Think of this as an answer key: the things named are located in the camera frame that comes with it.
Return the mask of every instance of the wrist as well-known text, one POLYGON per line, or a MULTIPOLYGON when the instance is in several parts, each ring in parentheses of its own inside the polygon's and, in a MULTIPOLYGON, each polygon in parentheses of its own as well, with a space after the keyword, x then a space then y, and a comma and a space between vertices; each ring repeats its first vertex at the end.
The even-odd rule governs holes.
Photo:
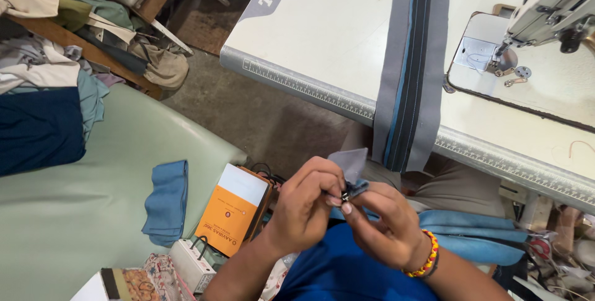
POLYGON ((278 240, 275 239, 275 236, 272 235, 270 228, 265 227, 253 242, 255 242, 256 245, 262 249, 267 257, 276 262, 277 260, 289 254, 277 244, 277 241, 278 240))
POLYGON ((419 270, 430 257, 432 253, 432 240, 420 229, 420 243, 413 250, 411 259, 403 268, 407 272, 419 270))

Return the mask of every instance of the blue shirt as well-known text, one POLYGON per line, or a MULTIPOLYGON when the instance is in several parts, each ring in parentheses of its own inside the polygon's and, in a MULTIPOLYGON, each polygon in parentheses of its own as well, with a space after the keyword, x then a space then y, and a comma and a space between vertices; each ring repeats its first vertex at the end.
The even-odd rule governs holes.
POLYGON ((323 240, 303 251, 287 273, 274 301, 399 300, 437 301, 421 279, 409 278, 363 252, 348 224, 329 229, 323 240))

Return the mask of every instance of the gray pants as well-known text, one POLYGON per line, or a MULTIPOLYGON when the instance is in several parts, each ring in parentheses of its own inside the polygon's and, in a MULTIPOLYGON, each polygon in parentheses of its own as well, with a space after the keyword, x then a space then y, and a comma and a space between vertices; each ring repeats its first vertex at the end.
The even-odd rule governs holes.
MULTIPOLYGON (((369 129, 355 124, 349 131, 342 150, 367 146, 369 129)), ((362 178, 393 186, 400 191, 401 176, 368 160, 362 178)), ((437 176, 422 185, 414 196, 407 196, 417 213, 430 209, 456 211, 504 218, 504 207, 498 188, 500 179, 448 160, 437 176)))

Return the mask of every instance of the ruler marking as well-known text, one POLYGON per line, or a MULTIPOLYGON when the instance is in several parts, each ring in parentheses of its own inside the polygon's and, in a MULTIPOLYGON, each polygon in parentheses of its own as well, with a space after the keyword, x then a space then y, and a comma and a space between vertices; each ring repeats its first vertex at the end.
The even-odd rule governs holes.
POLYGON ((483 147, 463 141, 464 139, 439 132, 436 137, 435 145, 499 169, 511 176, 530 181, 545 189, 555 191, 564 196, 595 206, 595 189, 593 187, 577 183, 572 179, 551 173, 546 169, 537 168, 514 160, 511 157, 506 156, 504 153, 489 151, 483 147))
POLYGON ((340 107, 346 111, 362 115, 370 120, 374 119, 374 113, 376 111, 375 107, 366 105, 357 100, 353 100, 336 92, 329 91, 323 87, 311 84, 299 78, 292 77, 281 71, 266 67, 263 64, 257 63, 247 58, 244 59, 242 67, 247 71, 276 83, 283 84, 295 91, 302 92, 318 100, 322 100, 324 102, 330 103, 331 105, 340 107))

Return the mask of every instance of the hand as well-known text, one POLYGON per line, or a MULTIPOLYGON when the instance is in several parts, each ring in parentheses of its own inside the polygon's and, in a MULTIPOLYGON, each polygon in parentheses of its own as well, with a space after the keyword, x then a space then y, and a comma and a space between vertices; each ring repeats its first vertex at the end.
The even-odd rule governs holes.
POLYGON ((420 229, 420 218, 405 197, 384 183, 370 183, 367 191, 341 206, 353 229, 355 243, 384 265, 409 272, 422 267, 431 253, 431 240, 420 229), (369 221, 365 206, 381 216, 369 221))
POLYGON ((281 258, 320 242, 332 206, 341 204, 342 189, 345 177, 337 164, 322 157, 307 161, 281 187, 275 213, 262 231, 271 251, 281 258))

